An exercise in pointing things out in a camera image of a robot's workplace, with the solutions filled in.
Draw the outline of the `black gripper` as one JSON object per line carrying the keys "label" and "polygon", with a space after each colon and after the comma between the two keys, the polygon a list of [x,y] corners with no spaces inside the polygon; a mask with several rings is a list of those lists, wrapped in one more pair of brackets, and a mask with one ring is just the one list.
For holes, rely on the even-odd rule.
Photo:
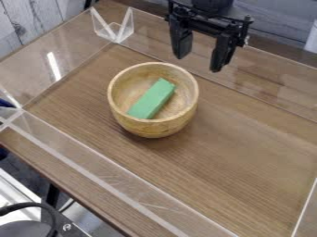
{"label": "black gripper", "polygon": [[216,73],[230,62],[235,47],[243,47],[248,40],[248,26],[252,17],[234,5],[235,0],[167,0],[169,38],[173,55],[181,59],[191,51],[192,33],[188,26],[215,36],[230,26],[236,28],[236,39],[222,33],[216,37],[211,52],[210,70]]}

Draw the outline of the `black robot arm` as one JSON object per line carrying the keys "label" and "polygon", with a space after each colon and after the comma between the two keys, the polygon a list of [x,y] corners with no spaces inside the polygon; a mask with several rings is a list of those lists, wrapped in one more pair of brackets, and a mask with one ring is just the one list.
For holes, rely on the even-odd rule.
{"label": "black robot arm", "polygon": [[234,0],[168,0],[164,20],[177,59],[191,52],[195,31],[215,38],[208,63],[214,73],[230,63],[235,49],[246,46],[248,27],[254,22],[252,17],[234,7]]}

